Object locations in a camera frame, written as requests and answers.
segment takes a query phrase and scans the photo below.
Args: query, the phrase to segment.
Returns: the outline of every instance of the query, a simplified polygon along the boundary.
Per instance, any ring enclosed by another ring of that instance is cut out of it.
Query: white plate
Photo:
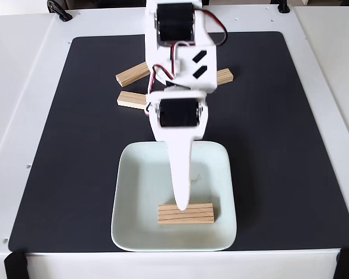
[[[120,158],[111,237],[128,251],[216,251],[235,240],[237,221],[226,149],[195,141],[190,203],[213,203],[213,224],[159,225],[158,205],[176,203],[164,142],[128,145]]]

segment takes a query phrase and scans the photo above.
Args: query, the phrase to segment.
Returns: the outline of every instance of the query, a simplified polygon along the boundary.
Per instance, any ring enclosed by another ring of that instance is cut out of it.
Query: black bracket
[[[349,279],[349,249],[341,249],[336,261],[337,265],[333,279]]]
[[[290,8],[287,5],[287,0],[271,0],[270,4],[278,4],[278,11],[280,13],[289,13]]]
[[[72,15],[66,13],[64,9],[55,0],[47,0],[47,6],[49,13],[56,13],[59,15],[59,19],[63,22],[68,22],[72,19]]]

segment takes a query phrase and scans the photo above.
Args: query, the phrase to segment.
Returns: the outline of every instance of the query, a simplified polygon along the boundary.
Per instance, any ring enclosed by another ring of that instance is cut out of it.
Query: wooden stick
[[[143,94],[122,91],[116,101],[119,106],[135,109],[145,109],[146,107],[146,95]]]
[[[223,69],[217,71],[217,85],[230,83],[234,79],[233,74],[229,69]]]
[[[225,83],[230,83],[230,82],[233,81],[233,79],[234,79],[234,76],[230,72],[229,69],[223,69],[223,70],[217,71],[217,82],[218,82],[218,85],[225,84]],[[117,104],[119,106],[127,106],[129,108],[145,109],[145,107],[146,107],[146,95],[132,93],[132,92],[127,92],[127,91],[122,91],[122,92],[120,92],[120,95],[117,98]]]
[[[181,211],[177,205],[159,205],[159,224],[211,224],[215,222],[213,204],[196,203]]]
[[[123,73],[117,74],[116,80],[122,87],[124,87],[149,74],[149,68],[147,67],[146,62],[143,62],[137,66],[134,66],[133,68],[124,71]]]
[[[135,82],[136,80],[148,76],[149,74],[149,68],[147,67],[146,62],[143,62],[137,66],[134,66],[133,68],[124,71],[123,73],[117,74],[116,80],[122,87],[124,87]],[[217,85],[230,83],[233,81],[233,79],[234,76],[229,69],[217,71]]]

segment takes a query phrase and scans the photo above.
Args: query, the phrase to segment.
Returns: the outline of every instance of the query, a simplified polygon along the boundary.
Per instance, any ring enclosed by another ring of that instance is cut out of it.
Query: black mat
[[[154,137],[142,110],[116,104],[115,75],[144,59],[143,35],[73,40],[10,250],[121,251],[111,240],[120,154]],[[204,140],[230,157],[237,237],[228,250],[349,247],[346,204],[283,36],[231,33],[218,49],[224,68],[235,78],[207,97]],[[145,93],[147,82],[124,90]]]

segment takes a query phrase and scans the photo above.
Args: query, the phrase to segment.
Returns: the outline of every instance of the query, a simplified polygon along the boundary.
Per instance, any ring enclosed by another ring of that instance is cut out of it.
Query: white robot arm
[[[168,146],[174,197],[180,210],[190,198],[191,146],[203,138],[207,93],[217,87],[216,45],[205,29],[201,0],[147,0],[145,54],[151,75],[146,114],[157,141]],[[166,85],[152,92],[155,80]]]

